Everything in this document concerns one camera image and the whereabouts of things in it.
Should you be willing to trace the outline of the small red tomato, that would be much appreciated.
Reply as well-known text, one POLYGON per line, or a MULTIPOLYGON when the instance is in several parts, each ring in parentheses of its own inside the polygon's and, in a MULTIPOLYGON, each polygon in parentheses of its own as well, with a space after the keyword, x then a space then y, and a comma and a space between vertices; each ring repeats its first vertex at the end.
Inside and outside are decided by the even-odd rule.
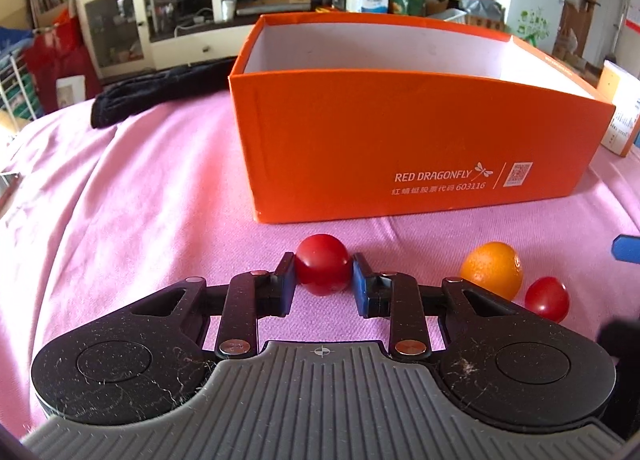
POLYGON ((559 279, 542 277, 527 289, 525 308, 539 317, 560 323, 570 311, 570 295, 559 279))

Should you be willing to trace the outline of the orange white carton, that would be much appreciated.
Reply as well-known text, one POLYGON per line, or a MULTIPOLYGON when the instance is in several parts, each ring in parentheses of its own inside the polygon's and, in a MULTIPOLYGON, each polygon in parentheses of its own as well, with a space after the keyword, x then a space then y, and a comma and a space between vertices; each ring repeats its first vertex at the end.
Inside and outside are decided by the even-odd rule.
POLYGON ((619 157, 626 157, 639 132, 639 79, 605 61, 597 90, 615 106, 601 145, 619 157))

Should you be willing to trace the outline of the pink flowered bed sheet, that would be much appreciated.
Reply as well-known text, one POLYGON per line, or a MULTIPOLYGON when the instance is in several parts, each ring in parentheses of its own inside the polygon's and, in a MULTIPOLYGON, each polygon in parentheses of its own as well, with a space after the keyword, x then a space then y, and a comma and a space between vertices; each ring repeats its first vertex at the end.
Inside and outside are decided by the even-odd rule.
POLYGON ((502 241, 525 278, 561 280, 566 325, 594 336, 639 315, 639 268, 616 261, 639 230, 639 155, 599 150, 569 197, 484 209, 298 225, 253 217, 231 100, 156 106, 96 129, 79 103, 24 128, 1 150, 20 183, 1 218, 1 422, 23 436, 44 418, 32 357, 62 333, 190 276, 222 284, 271 269, 314 233, 329 233, 375 269, 424 284, 502 241))

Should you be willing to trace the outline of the orange shoe box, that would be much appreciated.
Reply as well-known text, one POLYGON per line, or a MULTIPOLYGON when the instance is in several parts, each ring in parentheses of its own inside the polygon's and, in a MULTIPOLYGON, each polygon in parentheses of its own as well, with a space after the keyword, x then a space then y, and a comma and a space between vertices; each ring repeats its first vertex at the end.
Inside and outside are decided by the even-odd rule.
POLYGON ((614 114, 520 38, 413 16, 263 16, 229 86, 269 224, 565 197, 614 114))

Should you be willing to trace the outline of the black folded cloth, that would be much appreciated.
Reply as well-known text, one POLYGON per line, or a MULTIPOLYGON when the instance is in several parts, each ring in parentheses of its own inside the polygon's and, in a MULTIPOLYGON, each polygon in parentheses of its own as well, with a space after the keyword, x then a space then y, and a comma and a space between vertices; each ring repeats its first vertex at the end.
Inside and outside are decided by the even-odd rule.
POLYGON ((235 60, 227 56, 116 82, 94 99, 90 125, 94 129, 111 127, 165 102, 228 90, 235 60))

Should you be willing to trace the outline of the white tv cabinet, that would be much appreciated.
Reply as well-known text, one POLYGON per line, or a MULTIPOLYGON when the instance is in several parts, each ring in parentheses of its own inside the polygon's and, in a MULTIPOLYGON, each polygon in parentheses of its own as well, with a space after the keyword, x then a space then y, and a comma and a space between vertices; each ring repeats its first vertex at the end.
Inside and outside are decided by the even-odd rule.
POLYGON ((154 68, 236 56, 254 24, 273 13, 359 10, 358 0, 150 0, 154 68))

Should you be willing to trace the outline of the red shopping bag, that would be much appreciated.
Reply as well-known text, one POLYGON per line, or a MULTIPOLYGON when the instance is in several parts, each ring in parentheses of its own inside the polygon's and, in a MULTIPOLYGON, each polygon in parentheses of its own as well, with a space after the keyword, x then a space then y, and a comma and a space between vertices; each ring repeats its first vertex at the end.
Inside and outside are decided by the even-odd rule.
POLYGON ((35 35, 32 47, 24 52, 24 59, 46 113, 58 109, 56 82, 61 78, 84 76, 88 99, 102 91, 78 17, 68 11, 61 12, 52 26, 35 35))

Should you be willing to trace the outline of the white glass door cabinet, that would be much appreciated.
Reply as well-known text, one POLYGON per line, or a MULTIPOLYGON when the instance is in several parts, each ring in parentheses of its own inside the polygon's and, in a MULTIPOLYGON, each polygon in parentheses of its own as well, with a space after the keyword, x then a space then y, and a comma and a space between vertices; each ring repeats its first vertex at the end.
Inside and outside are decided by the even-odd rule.
POLYGON ((76 0, 76 7, 99 80, 153 70, 145 0, 76 0))

